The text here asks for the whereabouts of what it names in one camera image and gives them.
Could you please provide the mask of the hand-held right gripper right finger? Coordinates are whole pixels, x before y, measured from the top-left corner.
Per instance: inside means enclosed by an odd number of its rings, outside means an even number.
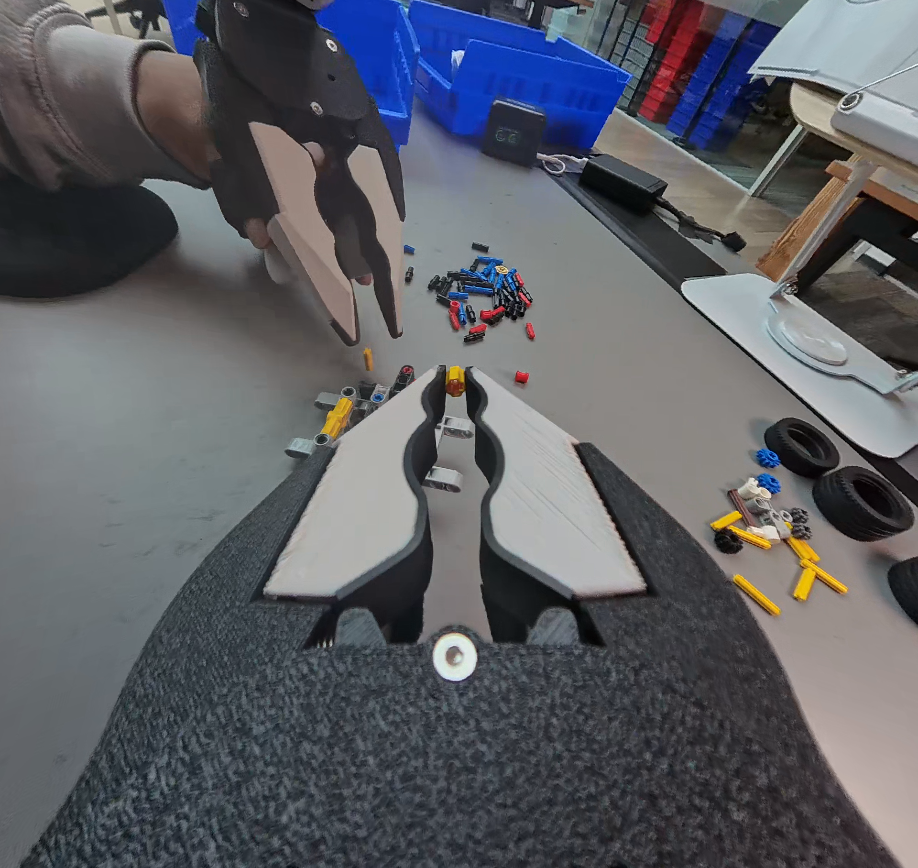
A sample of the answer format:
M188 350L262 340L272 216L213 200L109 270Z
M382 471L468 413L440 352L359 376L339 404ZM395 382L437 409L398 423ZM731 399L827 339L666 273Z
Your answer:
M560 609L575 635L588 604L648 585L580 454L580 442L476 367L465 370L480 507L481 594L494 642L526 642Z

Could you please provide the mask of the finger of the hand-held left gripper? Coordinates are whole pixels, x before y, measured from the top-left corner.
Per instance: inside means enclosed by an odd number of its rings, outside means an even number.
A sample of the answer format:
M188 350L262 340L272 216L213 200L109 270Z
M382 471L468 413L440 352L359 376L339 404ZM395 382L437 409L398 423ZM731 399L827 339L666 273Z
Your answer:
M373 290L386 328L393 339L403 334L402 295L404 220L385 173L380 152L357 146L348 157L350 177L365 201L367 217L358 218L361 258L373 277Z
M316 200L325 151L317 142L295 141L277 126L252 121L249 130L277 207L267 224L273 248L323 308L342 342L355 346L360 326L353 282Z

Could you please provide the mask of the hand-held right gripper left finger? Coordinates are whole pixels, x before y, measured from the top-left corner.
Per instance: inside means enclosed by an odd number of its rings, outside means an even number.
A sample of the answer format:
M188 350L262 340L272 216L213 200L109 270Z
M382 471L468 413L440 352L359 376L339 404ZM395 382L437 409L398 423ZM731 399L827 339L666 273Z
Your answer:
M328 456L262 589L266 599L369 610L415 642L432 572L423 484L437 462L438 368L362 421Z

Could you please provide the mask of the grey toy brick assembly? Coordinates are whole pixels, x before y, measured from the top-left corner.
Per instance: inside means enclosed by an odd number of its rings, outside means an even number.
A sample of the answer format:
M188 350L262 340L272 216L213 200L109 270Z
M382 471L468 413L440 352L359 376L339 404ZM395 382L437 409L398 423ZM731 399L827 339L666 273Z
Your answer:
M403 392L416 380L416 371L411 365L403 365L391 386L373 380L360 380L356 387L343 387L339 392L321 392L315 399L315 407L326 412L319 431L310 438L292 438L284 454L294 460L309 458L316 449L335 447L337 441L369 415L388 403L396 394ZM443 415L435 429L435 443L439 451L442 438L471 440L474 429L471 421L452 415ZM449 494L459 494L463 487L463 475L456 470L438 465L431 467L424 487Z

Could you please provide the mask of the person's left forearm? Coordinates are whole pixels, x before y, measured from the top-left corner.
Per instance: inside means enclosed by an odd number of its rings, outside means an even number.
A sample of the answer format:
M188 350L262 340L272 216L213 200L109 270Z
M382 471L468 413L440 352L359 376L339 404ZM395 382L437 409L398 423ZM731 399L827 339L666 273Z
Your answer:
M63 0L1 0L1 173L45 191L197 178L139 116L144 55L157 41L99 33Z

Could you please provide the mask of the grey desk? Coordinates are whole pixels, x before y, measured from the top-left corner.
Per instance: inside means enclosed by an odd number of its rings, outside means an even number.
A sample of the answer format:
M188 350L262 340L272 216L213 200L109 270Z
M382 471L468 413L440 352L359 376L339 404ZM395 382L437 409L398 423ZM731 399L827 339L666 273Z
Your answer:
M766 426L820 425L543 172L482 155L419 104L400 159L420 264L464 264L483 242L520 271L537 340L413 333L405 294L393 341L368 290L375 379L405 364L480 367L595 444L706 547ZM211 193L149 188L178 221L171 248L85 298L2 301L2 866L21 862L73 788L176 593L290 472L289 440L322 420L315 395L364 376L361 351L270 280ZM916 866L916 625L887 582L894 560L916 556L915 530L873 544L821 521L812 531L848 594L818 584L795 602L788 551L709 552L780 606L772 617L746 605L855 805Z

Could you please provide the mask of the person's left hand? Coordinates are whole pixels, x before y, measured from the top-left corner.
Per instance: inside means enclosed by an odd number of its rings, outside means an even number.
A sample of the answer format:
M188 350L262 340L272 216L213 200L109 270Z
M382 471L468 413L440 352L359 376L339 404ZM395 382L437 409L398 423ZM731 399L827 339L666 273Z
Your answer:
M212 142L198 71L191 58L143 52L136 68L135 109L156 145L198 185L210 186Z

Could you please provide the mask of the blue storage bin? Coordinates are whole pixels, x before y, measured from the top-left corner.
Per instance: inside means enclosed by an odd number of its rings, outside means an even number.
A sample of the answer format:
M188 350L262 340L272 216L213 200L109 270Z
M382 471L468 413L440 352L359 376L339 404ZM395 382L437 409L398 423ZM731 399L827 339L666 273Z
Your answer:
M175 50L191 56L202 37L196 25L200 0L162 0ZM396 149L407 144L419 43L406 10L395 0L336 0L317 22L340 40L374 98Z
M590 149L632 75L564 37L412 0L408 19L419 43L415 93L448 132L483 135L497 98L546 115L544 138Z

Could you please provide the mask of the pile of black blue red pins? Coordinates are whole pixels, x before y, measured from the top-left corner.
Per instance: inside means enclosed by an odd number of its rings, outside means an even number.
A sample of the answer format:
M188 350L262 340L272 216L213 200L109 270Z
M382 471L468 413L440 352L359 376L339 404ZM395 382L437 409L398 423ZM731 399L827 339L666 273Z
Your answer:
M486 244L472 242L464 264L439 269L424 268L419 257L413 244L403 244L403 292L411 332L443 334L453 344L471 347L503 328L514 328L526 342L536 342L531 291L520 271ZM495 277L497 264L508 266L511 274Z

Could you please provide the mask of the black power station with display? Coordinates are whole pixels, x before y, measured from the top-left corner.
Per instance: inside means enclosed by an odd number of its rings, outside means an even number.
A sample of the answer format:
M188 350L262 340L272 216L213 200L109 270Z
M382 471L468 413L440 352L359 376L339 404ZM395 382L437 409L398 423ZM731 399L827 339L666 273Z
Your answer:
M546 124L543 108L498 96L488 113L480 150L491 158L532 168L538 161Z

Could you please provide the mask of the white toy connector pieces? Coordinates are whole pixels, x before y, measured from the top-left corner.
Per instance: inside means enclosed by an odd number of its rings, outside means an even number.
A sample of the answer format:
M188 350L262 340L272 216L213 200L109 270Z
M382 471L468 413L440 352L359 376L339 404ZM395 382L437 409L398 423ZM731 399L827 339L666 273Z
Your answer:
M779 512L772 503L773 495L768 491L760 489L751 477L747 479L739 488L739 495L745 500L749 509L757 517L760 526L757 529L762 530L762 536L772 542L778 540L788 540L789 531L785 525L781 512Z

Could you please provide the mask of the black power adapter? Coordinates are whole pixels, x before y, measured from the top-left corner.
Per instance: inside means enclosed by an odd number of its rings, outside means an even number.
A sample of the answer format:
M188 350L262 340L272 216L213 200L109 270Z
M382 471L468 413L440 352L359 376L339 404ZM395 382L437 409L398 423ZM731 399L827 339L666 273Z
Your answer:
M638 215L657 208L668 189L668 184L658 176L611 154L588 158L580 172L579 185Z

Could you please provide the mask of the pile of yellow axles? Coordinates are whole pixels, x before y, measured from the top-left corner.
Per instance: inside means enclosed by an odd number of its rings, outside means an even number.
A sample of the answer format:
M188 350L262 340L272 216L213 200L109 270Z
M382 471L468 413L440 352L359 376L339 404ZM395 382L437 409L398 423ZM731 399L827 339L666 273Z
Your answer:
M809 541L789 538L786 541L778 540L772 542L768 538L762 536L762 530L756 527L752 529L747 528L736 510L716 518L708 524L708 527L713 534L715 530L729 527L743 540L743 549L751 547L762 549L763 551L772 551L775 550L778 545L782 545L789 549L790 553L797 560L799 568L799 575L797 576L797 580L791 592L791 598L795 602L804 603L808 601L813 587L817 583L829 588L838 595L844 596L848 594L848 587L821 565L821 558L810 545Z

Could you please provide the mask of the black toy tire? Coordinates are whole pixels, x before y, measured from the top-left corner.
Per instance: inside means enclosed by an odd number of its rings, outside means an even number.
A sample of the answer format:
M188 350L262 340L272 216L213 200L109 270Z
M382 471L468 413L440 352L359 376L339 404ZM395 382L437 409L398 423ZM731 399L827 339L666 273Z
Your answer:
M918 624L917 569L918 560L914 557L895 562L890 566L887 575L894 600L915 625Z
M832 472L840 463L833 442L820 429L798 418L786 417L774 422L765 429L764 442L783 467L810 480Z
M876 542L910 530L915 514L905 496L870 470L847 466L812 484L812 498L825 520L857 542Z

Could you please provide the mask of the silver monitor stand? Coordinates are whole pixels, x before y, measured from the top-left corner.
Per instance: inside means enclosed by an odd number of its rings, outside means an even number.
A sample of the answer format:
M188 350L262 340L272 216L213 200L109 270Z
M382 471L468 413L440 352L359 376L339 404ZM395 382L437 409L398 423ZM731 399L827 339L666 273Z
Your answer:
M854 446L885 459L916 448L916 372L899 372L796 295L809 265L877 169L916 180L916 165L863 151L848 180L780 278L694 278L683 297Z

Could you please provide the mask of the rack of red blue drawers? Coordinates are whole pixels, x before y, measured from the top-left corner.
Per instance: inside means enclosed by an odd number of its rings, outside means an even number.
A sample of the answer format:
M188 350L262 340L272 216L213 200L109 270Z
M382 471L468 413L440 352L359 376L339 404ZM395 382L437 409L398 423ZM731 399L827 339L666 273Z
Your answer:
M631 75L625 114L692 152L725 153L767 94L749 69L778 33L771 0L614 0L602 38Z

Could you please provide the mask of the wooden side table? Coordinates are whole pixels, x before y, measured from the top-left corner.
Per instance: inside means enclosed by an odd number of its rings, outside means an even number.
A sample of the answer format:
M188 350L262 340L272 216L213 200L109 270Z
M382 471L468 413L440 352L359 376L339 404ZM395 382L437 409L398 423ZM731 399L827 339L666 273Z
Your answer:
M790 91L790 107L798 127L849 151L848 173L835 178L835 192L821 191L757 263L759 270L774 280L772 299L798 290L798 275L834 229L852 209L862 189L880 168L898 176L916 179L916 164L896 153L884 151L832 127L831 120L840 92L812 82L796 81Z

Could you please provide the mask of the grey monitor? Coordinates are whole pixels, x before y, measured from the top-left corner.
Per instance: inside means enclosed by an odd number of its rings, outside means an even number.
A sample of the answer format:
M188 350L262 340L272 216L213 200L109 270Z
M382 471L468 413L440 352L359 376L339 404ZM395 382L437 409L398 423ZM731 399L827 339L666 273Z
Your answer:
M917 0L809 0L749 72L840 93L833 129L917 165Z

